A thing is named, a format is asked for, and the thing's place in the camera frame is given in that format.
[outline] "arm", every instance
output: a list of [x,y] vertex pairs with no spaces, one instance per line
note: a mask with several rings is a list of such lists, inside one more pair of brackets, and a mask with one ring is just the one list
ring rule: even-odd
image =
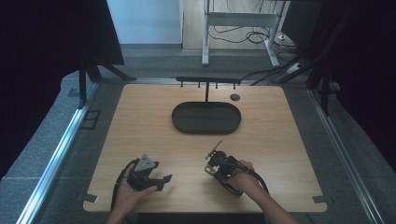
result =
[[[134,164],[128,167],[125,172],[125,176],[131,172]],[[139,200],[150,193],[157,190],[157,186],[153,186],[141,191],[136,191],[128,184],[126,178],[123,178],[120,182],[120,186],[116,196],[116,202],[114,204],[113,210],[108,217],[107,224],[119,224],[122,223],[124,217],[131,212],[137,205]]]
[[[251,162],[240,162],[253,169]],[[224,183],[231,184],[234,188],[244,191],[260,207],[271,223],[299,223],[262,188],[259,181],[252,175],[236,170],[235,174],[224,181]]]

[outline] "small black round object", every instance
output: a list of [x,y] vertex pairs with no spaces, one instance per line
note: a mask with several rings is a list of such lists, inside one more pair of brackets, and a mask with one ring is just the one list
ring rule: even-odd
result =
[[241,99],[241,97],[238,95],[238,94],[231,94],[230,95],[230,99],[232,100],[232,101],[239,101],[240,99]]

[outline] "metal frame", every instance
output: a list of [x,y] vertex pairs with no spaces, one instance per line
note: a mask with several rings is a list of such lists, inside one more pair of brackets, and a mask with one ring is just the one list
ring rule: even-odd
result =
[[338,132],[332,125],[332,120],[322,110],[318,93],[313,90],[308,90],[308,94],[315,104],[316,110],[323,123],[323,126],[332,141],[338,158],[340,159],[340,162],[342,163],[344,170],[346,171],[346,175],[349,177],[353,189],[355,190],[359,200],[361,201],[361,205],[367,217],[369,218],[370,223],[384,223],[384,220],[382,219],[381,214],[379,214],[373,197],[371,196],[369,190],[361,179],[361,175],[353,164],[352,159],[350,159],[347,150],[340,136],[338,135]]
[[90,99],[93,97],[93,94],[96,92],[97,86],[98,86],[97,83],[91,84],[88,91],[87,104],[85,104],[81,109],[78,109],[75,112],[73,118],[71,119],[69,125],[66,128],[66,131],[64,132],[61,141],[59,142],[58,146],[55,149],[55,152],[53,153],[51,159],[49,160],[49,163],[43,175],[40,177],[38,184],[35,186],[35,190],[30,196],[29,201],[25,205],[17,221],[17,224],[33,223],[35,216],[38,213],[41,204],[44,202],[45,197],[50,189],[50,186],[52,185],[52,182],[55,179],[55,176],[59,168],[61,167],[62,161],[64,160],[64,157],[66,156],[66,153],[70,148],[70,145],[72,144],[74,137],[77,134],[78,127],[81,124],[82,120],[84,119],[84,116],[87,112],[87,108],[91,104],[92,100]]
[[248,27],[269,27],[273,32],[270,38],[264,41],[265,49],[268,52],[273,67],[279,67],[279,62],[274,53],[274,40],[276,31],[282,18],[286,1],[276,14],[261,13],[228,13],[228,12],[210,12],[210,0],[205,0],[205,27],[204,42],[202,45],[202,65],[209,65],[209,25],[217,26],[248,26]]

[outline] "black tray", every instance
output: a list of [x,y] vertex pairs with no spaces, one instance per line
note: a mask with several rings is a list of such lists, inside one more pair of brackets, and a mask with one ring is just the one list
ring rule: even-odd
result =
[[241,112],[223,102],[185,102],[175,107],[172,121],[182,133],[233,133],[241,122]]

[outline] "white wall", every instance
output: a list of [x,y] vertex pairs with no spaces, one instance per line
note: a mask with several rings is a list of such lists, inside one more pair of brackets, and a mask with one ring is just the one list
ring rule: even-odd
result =
[[120,44],[181,44],[179,0],[107,0]]

